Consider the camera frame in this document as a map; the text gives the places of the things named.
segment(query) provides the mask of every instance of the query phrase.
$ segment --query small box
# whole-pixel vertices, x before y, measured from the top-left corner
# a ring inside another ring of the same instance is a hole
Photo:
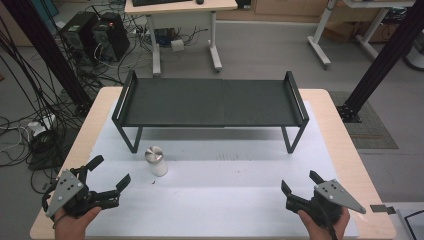
[[[327,23],[322,36],[336,42],[345,43],[352,38],[355,26],[344,22]]]

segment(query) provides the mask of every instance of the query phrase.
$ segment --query white desk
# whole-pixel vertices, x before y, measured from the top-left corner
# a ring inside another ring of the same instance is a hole
[[[185,27],[185,26],[210,26],[209,49],[216,71],[221,71],[222,64],[215,45],[216,11],[232,10],[237,8],[234,0],[205,0],[199,5],[195,0],[134,7],[131,0],[125,5],[125,12],[129,15],[146,15],[152,41],[153,75],[158,76],[160,69],[160,50],[153,34],[154,29]]]
[[[120,87],[105,87],[99,92],[63,168],[80,167],[87,163],[92,148],[108,118],[111,105],[119,97],[121,91]],[[303,100],[310,102],[312,106],[338,178],[343,186],[349,189],[349,192],[367,209],[366,215],[351,213],[351,220],[355,221],[359,230],[358,239],[394,239],[396,231],[389,216],[384,213],[373,213],[369,208],[370,204],[381,204],[380,197],[330,96],[326,91],[318,89],[300,89],[300,93]],[[33,239],[54,239],[52,221],[45,216],[43,210],[39,212],[31,228],[31,237]]]
[[[325,55],[324,51],[319,46],[318,42],[321,38],[322,32],[324,31],[325,26],[327,25],[328,19],[331,16],[331,13],[336,5],[337,0],[329,0],[327,8],[325,9],[321,21],[319,22],[318,28],[314,36],[308,36],[308,41],[311,44],[312,48],[318,54],[321,62],[324,65],[324,69],[327,69],[330,66],[330,59]],[[361,46],[367,51],[373,58],[376,58],[378,53],[375,49],[368,43],[374,32],[377,30],[378,25],[386,16],[390,7],[410,7],[414,4],[415,1],[410,0],[387,0],[381,1],[376,0],[373,2],[363,2],[360,0],[343,0],[343,2],[351,8],[381,8],[377,17],[372,22],[371,26],[367,30],[364,36],[356,36],[356,39],[359,41]]]

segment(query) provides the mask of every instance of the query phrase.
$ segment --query white table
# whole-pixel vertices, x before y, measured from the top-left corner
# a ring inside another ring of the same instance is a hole
[[[321,38],[322,32],[324,31],[325,26],[327,25],[328,19],[331,16],[331,13],[336,5],[337,0],[329,0],[327,4],[327,8],[325,9],[321,21],[318,24],[318,28],[315,32],[314,36],[308,36],[308,41],[311,44],[312,48],[318,54],[321,59],[322,64],[324,65],[324,69],[327,69],[330,66],[331,62],[324,51],[319,46],[318,42]],[[364,36],[356,36],[356,39],[359,41],[361,46],[367,51],[373,58],[376,58],[378,53],[377,51],[369,44],[369,40],[377,30],[378,25],[383,20],[384,16],[386,16],[390,7],[411,7],[415,1],[408,0],[387,0],[387,1],[372,1],[372,2],[363,2],[359,0],[343,0],[343,2],[351,8],[381,8],[377,17],[372,22],[371,26],[367,30]]]
[[[161,74],[160,50],[153,34],[155,29],[186,27],[186,26],[210,26],[209,49],[216,71],[221,71],[222,64],[215,45],[216,12],[237,8],[234,0],[205,0],[203,4],[197,4],[195,0],[188,2],[167,3],[134,7],[132,1],[125,4],[125,12],[129,15],[146,15],[152,41],[153,75]]]

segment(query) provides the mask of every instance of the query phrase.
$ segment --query table surface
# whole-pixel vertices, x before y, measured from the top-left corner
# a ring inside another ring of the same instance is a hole
[[[111,105],[118,99],[121,87],[105,87],[99,92],[63,168],[77,168],[89,160],[92,147],[108,117]],[[314,111],[327,150],[339,180],[366,208],[367,214],[351,211],[358,227],[358,239],[394,239],[396,230],[385,213],[373,213],[370,205],[382,204],[368,173],[356,151],[340,117],[325,90],[301,89],[304,101]],[[54,239],[52,221],[40,210],[30,235],[33,239]]]
[[[199,5],[196,0],[188,2],[177,2],[167,4],[156,4],[149,6],[134,7],[132,1],[128,0],[125,4],[125,12],[130,15],[139,14],[158,14],[158,13],[176,13],[176,12],[196,12],[196,11],[223,11],[237,8],[235,0],[205,0]]]

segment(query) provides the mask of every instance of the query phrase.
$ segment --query floor mat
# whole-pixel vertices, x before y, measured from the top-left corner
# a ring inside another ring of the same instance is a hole
[[[350,96],[350,92],[329,91],[334,105],[341,106]],[[381,119],[366,102],[358,113],[361,123],[345,123],[345,127],[356,149],[398,149]]]

